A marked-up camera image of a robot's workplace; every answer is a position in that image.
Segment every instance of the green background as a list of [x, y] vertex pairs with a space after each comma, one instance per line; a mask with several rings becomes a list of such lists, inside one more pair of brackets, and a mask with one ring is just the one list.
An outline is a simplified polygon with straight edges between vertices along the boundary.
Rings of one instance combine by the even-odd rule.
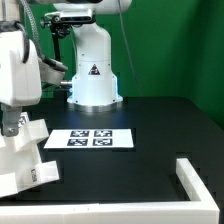
[[[53, 7], [32, 5], [32, 10], [39, 24]], [[224, 1], [133, 0], [123, 18], [142, 95], [186, 97], [224, 128]], [[139, 96], [119, 15], [99, 15], [97, 23], [112, 37], [112, 68], [120, 94]], [[53, 57], [50, 31], [39, 31], [43, 52]], [[71, 79], [71, 37], [60, 46], [69, 67], [66, 79]]]

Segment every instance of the black tabletop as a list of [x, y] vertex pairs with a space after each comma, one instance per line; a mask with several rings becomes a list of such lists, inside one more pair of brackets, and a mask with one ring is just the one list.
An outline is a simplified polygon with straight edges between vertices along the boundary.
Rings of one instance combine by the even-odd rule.
[[189, 200], [175, 174], [188, 158], [223, 209], [224, 132], [189, 100], [127, 98], [124, 106], [89, 114], [67, 108], [62, 96], [24, 108], [53, 129], [132, 129], [133, 150], [39, 149], [56, 160], [60, 180], [0, 200], [0, 205], [162, 202]]

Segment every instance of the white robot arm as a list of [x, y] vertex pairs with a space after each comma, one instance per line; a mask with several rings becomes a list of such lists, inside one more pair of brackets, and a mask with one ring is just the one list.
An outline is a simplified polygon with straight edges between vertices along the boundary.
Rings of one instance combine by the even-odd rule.
[[42, 26], [50, 27], [53, 39], [64, 38], [70, 33], [70, 28], [74, 31], [77, 71], [71, 81], [72, 95], [67, 100], [69, 107], [85, 112], [101, 112], [121, 106], [117, 78], [111, 71], [111, 38], [95, 23], [95, 15], [125, 11], [132, 1], [67, 2], [74, 4], [54, 4], [58, 11], [48, 13], [48, 20], [42, 20]]

